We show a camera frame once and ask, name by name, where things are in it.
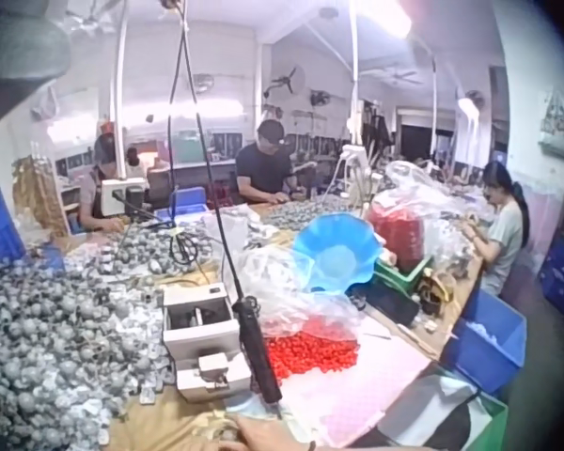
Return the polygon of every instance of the woman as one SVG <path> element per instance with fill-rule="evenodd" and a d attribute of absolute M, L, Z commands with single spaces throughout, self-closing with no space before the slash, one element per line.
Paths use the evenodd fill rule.
<path fill-rule="evenodd" d="M 102 214 L 102 181 L 117 176 L 115 136 L 103 133 L 94 144 L 96 165 L 84 177 L 80 187 L 79 222 L 88 231 L 122 232 L 119 218 L 105 218 Z"/>
<path fill-rule="evenodd" d="M 496 207 L 497 217 L 486 237 L 471 224 L 463 226 L 463 233 L 485 262 L 480 287 L 499 296 L 518 252 L 528 243 L 530 219 L 522 187 L 512 182 L 502 163 L 487 164 L 482 181 L 484 196 Z"/>

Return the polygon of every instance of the metal pole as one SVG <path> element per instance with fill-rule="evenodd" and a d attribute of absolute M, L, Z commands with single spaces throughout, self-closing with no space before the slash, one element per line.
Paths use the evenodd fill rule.
<path fill-rule="evenodd" d="M 263 114 L 263 44 L 257 44 L 255 54 L 255 120 L 253 132 L 256 132 L 261 123 Z"/>
<path fill-rule="evenodd" d="M 437 87 L 436 87 L 436 61 L 432 57 L 432 137 L 430 157 L 436 145 L 436 117 L 437 117 Z"/>
<path fill-rule="evenodd" d="M 361 110 L 359 108 L 359 52 L 357 46 L 357 5 L 355 0 L 349 3 L 349 15 L 351 19 L 351 39 L 353 53 L 353 92 L 351 96 L 351 127 L 352 144 L 361 145 Z"/>
<path fill-rule="evenodd" d="M 121 2 L 121 20 L 119 21 L 119 34 L 117 37 L 117 57 L 115 65 L 115 108 L 113 121 L 115 122 L 115 149 L 117 150 L 117 174 L 120 179 L 126 179 L 125 148 L 123 145 L 123 60 L 125 57 L 125 39 L 128 31 L 128 0 Z"/>

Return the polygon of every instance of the ceiling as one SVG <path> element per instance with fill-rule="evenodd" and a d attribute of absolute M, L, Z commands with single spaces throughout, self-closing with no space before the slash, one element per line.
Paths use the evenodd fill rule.
<path fill-rule="evenodd" d="M 99 4 L 111 0 L 98 0 Z M 128 0 L 133 23 L 177 20 L 159 0 Z M 393 89 L 431 91 L 430 49 L 437 61 L 441 95 L 454 95 L 455 71 L 450 59 L 455 54 L 478 57 L 499 55 L 503 49 L 494 17 L 492 0 L 399 0 L 413 26 L 408 39 L 388 35 L 369 18 L 358 19 L 360 70 Z M 78 6 L 79 0 L 70 0 Z M 318 52 L 353 60 L 349 0 L 189 0 L 189 21 L 231 23 L 253 28 L 264 43 L 285 42 L 310 47 Z M 319 17 L 323 6 L 338 10 L 338 17 Z"/>

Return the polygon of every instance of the hand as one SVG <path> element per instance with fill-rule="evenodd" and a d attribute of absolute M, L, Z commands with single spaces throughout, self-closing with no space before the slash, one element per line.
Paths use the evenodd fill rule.
<path fill-rule="evenodd" d="M 125 225 L 123 224 L 123 221 L 121 221 L 119 218 L 107 218 L 107 219 L 101 220 L 101 229 L 104 232 L 121 233 L 121 232 L 123 232 L 124 228 L 125 228 Z"/>
<path fill-rule="evenodd" d="M 290 197 L 292 200 L 305 200 L 306 199 L 307 190 L 304 187 L 297 188 L 297 191 L 292 193 Z"/>
<path fill-rule="evenodd" d="M 203 437 L 189 437 L 179 448 L 180 451 L 249 451 L 245 444 L 217 442 Z"/>
<path fill-rule="evenodd" d="M 251 451 L 306 451 L 308 446 L 299 443 L 281 421 L 254 420 L 232 415 Z"/>
<path fill-rule="evenodd" d="M 460 230 L 462 231 L 463 235 L 470 241 L 472 241 L 477 236 L 476 230 L 469 223 L 460 223 Z"/>
<path fill-rule="evenodd" d="M 268 202 L 270 204 L 285 204 L 290 200 L 286 193 L 270 194 Z"/>

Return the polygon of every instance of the red beads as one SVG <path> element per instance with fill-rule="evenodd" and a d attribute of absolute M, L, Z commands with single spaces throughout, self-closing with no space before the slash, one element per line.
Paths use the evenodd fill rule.
<path fill-rule="evenodd" d="M 265 340 L 278 383 L 313 368 L 340 371 L 357 363 L 359 345 L 342 323 L 311 318 L 298 334 Z"/>

